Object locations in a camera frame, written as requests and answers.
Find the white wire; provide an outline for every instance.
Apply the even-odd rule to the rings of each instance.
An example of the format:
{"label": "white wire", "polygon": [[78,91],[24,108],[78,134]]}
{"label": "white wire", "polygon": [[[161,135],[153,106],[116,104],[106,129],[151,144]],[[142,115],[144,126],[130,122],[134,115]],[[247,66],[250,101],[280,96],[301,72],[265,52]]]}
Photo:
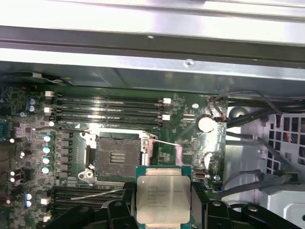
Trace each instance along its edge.
{"label": "white wire", "polygon": [[62,83],[63,81],[62,80],[59,80],[59,79],[56,79],[56,80],[49,80],[47,78],[44,78],[46,79],[47,81],[51,82],[51,83],[55,83],[55,84],[58,84],[58,83]]}
{"label": "white wire", "polygon": [[109,191],[109,192],[103,192],[103,193],[84,196],[84,197],[73,197],[73,198],[71,198],[71,200],[85,199],[85,198],[89,198],[89,197],[98,197],[98,196],[102,196],[102,195],[106,195],[106,194],[109,194],[109,193],[112,193],[112,192],[118,192],[118,191],[122,191],[122,189],[112,190],[112,191]]}
{"label": "white wire", "polygon": [[154,139],[154,138],[148,138],[148,139],[152,140],[153,142],[160,142],[160,143],[164,143],[164,144],[168,144],[168,145],[172,145],[172,146],[181,146],[180,144],[165,142],[165,141],[157,140],[157,139]]}

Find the screw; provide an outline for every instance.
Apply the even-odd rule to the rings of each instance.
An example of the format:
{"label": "screw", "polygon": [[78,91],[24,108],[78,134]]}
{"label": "screw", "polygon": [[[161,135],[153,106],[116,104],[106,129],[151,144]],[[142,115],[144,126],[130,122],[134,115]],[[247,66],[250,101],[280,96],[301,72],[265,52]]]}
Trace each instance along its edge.
{"label": "screw", "polygon": [[144,139],[144,140],[142,141],[142,144],[143,144],[144,146],[147,146],[147,145],[149,144],[149,142],[148,142],[147,139]]}
{"label": "screw", "polygon": [[195,62],[192,59],[187,59],[184,61],[184,66],[186,68],[192,67],[195,64]]}
{"label": "screw", "polygon": [[199,108],[199,104],[193,104],[193,105],[192,105],[192,108],[198,109],[198,108]]}
{"label": "screw", "polygon": [[256,207],[254,207],[254,206],[249,206],[248,209],[250,211],[254,211],[254,212],[258,211],[258,209]]}
{"label": "screw", "polygon": [[216,181],[220,181],[220,179],[221,179],[221,177],[220,177],[218,174],[216,174],[213,178],[214,178],[214,180],[216,180]]}
{"label": "screw", "polygon": [[219,207],[219,206],[221,206],[221,203],[218,202],[218,201],[214,201],[214,202],[213,202],[213,205]]}

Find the motherboard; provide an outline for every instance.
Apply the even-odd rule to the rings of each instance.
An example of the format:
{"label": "motherboard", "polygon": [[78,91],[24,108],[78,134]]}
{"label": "motherboard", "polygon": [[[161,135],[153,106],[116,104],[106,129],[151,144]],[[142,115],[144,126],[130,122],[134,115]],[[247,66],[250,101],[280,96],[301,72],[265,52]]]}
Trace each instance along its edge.
{"label": "motherboard", "polygon": [[[137,166],[191,166],[192,181],[217,198],[226,123],[212,96],[53,85],[0,89],[0,228],[43,228],[79,204],[100,209],[120,199]],[[226,113],[226,100],[217,106]]]}

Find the green circuit board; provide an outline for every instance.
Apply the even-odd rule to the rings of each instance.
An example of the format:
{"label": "green circuit board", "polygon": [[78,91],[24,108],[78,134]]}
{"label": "green circuit board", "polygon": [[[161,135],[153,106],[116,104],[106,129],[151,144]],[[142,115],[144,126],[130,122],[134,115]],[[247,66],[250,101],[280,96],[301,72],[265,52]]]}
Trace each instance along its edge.
{"label": "green circuit board", "polygon": [[[41,209],[45,190],[54,187],[70,188],[69,191],[74,188],[118,188],[111,183],[92,185],[79,179],[79,173],[88,165],[93,166],[90,168],[95,171],[98,181],[133,181],[133,167],[126,165],[123,168],[122,164],[129,166],[128,159],[138,155],[138,161],[135,157],[132,166],[141,165],[143,149],[139,135],[128,130],[144,131],[162,141],[154,142],[150,165],[175,165],[177,149],[168,143],[182,146],[182,164],[192,166],[193,180],[204,183],[208,196],[217,198],[224,172],[226,123],[216,123],[209,133],[198,129],[199,118],[218,116],[209,102],[209,95],[46,85],[2,88],[1,94],[7,99],[3,105],[12,107],[12,111],[0,114],[0,121],[8,123],[0,123],[0,129],[7,130],[3,132],[7,139],[13,136],[24,139],[14,144],[9,171],[19,167],[31,171],[31,179],[23,185],[22,193],[4,205],[9,223],[3,228],[33,229],[45,217],[52,217],[53,209]],[[30,99],[35,100],[34,111],[30,108]],[[218,106],[226,112],[225,100]],[[96,148],[91,146],[90,150],[82,137],[87,130],[96,130]],[[46,135],[51,136],[51,141],[45,142]],[[46,155],[42,149],[49,146],[52,150]],[[20,152],[25,148],[31,150],[31,155],[20,158]],[[111,157],[109,163],[104,160],[106,153]],[[41,171],[46,165],[42,160],[46,156],[50,158],[49,173],[44,174]],[[122,168],[122,172],[113,171],[113,167]],[[9,180],[8,175],[2,188],[6,192],[14,188]],[[33,195],[29,208],[24,206],[26,193]]]}

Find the black cable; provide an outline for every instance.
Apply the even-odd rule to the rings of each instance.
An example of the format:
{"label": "black cable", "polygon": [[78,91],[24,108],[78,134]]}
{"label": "black cable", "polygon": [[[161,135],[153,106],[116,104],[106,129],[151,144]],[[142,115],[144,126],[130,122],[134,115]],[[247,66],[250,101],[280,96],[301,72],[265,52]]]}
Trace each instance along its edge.
{"label": "black cable", "polygon": [[255,170],[242,170],[237,173],[233,173],[232,175],[229,176],[229,178],[223,182],[222,190],[225,190],[225,186],[233,179],[243,175],[243,174],[254,174],[259,180],[262,179],[262,174],[264,174],[261,170],[255,169]]}
{"label": "black cable", "polygon": [[218,195],[220,198],[240,193],[240,192],[245,192],[249,190],[254,190],[254,189],[260,189],[260,188],[265,188],[265,187],[270,187],[270,186],[278,186],[287,183],[291,179],[290,174],[285,174],[280,177],[274,178],[274,179],[268,179],[268,180],[262,180],[262,181],[256,181],[253,183],[245,184],[245,185],[240,185],[236,186],[233,188],[230,188],[226,191],[219,192]]}
{"label": "black cable", "polygon": [[[288,107],[288,108],[280,108],[282,112],[284,113],[304,113],[305,107]],[[275,114],[274,110],[271,110],[270,108],[264,108],[258,111],[254,111],[252,113],[237,117],[232,119],[227,124],[227,128],[232,128],[235,126],[241,126],[246,123],[252,122],[256,119],[259,119],[264,116]]]}
{"label": "black cable", "polygon": [[212,100],[213,106],[216,109],[216,111],[221,115],[221,117],[226,120],[227,118],[225,117],[225,115],[223,114],[223,112],[220,110],[220,108],[217,106],[216,102],[224,97],[227,97],[229,95],[233,95],[233,94],[245,94],[245,93],[252,93],[252,94],[258,94],[267,104],[269,104],[280,116],[282,116],[282,112],[276,107],[276,105],[271,102],[267,97],[265,97],[261,92],[259,91],[235,91],[235,92],[227,92],[224,94],[220,94],[218,96],[216,96],[216,98],[214,98]]}
{"label": "black cable", "polygon": [[[305,107],[305,103],[303,101],[291,101],[291,102],[274,102],[277,107]],[[232,106],[248,106],[248,107],[261,107],[268,108],[269,105],[263,101],[244,101],[244,102],[230,102],[228,103],[228,107]]]}

